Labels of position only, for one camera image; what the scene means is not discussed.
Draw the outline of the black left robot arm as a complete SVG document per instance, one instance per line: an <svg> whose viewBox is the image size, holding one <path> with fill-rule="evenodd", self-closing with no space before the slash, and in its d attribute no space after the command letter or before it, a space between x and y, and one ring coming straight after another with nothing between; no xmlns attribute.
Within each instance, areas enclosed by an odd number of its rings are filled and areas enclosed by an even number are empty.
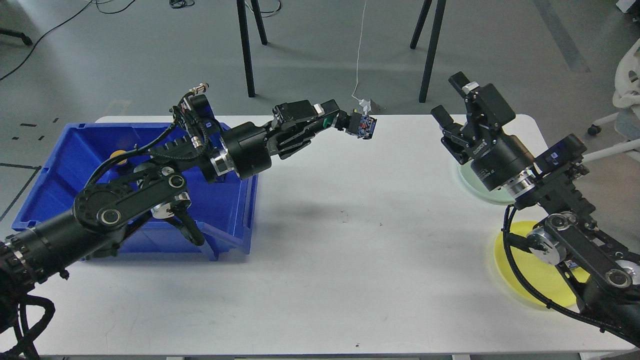
<svg viewBox="0 0 640 360"><path fill-rule="evenodd" d="M163 219L192 244L205 242L189 215L183 172L198 167L213 182L227 173L252 177L302 150L318 133L350 132L358 120L334 100L275 105L273 119L222 128L206 98L208 84L188 90L171 108L173 121L156 139L106 159L69 210L1 240L1 330L16 344L3 360L38 360L34 342L50 324L54 303L30 294L36 284L91 255L113 255L151 218Z"/></svg>

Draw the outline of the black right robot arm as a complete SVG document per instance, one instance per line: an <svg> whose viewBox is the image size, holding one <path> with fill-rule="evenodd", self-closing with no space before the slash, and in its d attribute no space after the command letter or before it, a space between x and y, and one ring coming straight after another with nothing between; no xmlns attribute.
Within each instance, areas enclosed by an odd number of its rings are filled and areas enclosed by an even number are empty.
<svg viewBox="0 0 640 360"><path fill-rule="evenodd" d="M569 134L533 156L504 126L514 110L496 87L479 85L462 71L449 78L466 107L466 123L455 123L441 105L431 110L441 143L489 190L514 198L503 218L503 248L515 278L548 309L595 326L638 347L640 341L639 255L606 234L592 217L595 207L574 185L589 171L585 144ZM554 266L576 297L567 309L535 289L517 266L512 248Z"/></svg>

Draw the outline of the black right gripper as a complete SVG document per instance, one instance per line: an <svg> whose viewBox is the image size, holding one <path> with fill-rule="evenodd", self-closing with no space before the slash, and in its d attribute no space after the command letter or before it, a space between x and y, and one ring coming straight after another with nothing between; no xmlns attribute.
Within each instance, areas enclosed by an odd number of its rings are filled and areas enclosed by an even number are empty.
<svg viewBox="0 0 640 360"><path fill-rule="evenodd" d="M515 112L496 87L489 83L480 86L462 71L448 79L462 97L467 123L455 123L443 105L430 114L441 128L441 143L464 166L471 169L489 191L505 186L534 164L532 153L515 135L503 132L503 126L515 119Z"/></svg>

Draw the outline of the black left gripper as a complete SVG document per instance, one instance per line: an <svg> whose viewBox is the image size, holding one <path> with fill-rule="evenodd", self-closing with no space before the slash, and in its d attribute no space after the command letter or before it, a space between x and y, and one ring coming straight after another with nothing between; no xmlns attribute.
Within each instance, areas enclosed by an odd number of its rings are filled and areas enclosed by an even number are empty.
<svg viewBox="0 0 640 360"><path fill-rule="evenodd" d="M273 120L263 126L251 121L220 132L221 146L210 151L218 176L236 173L246 180L272 166L274 155L285 160L330 127L341 111L334 99L322 104L300 100L275 105Z"/></svg>

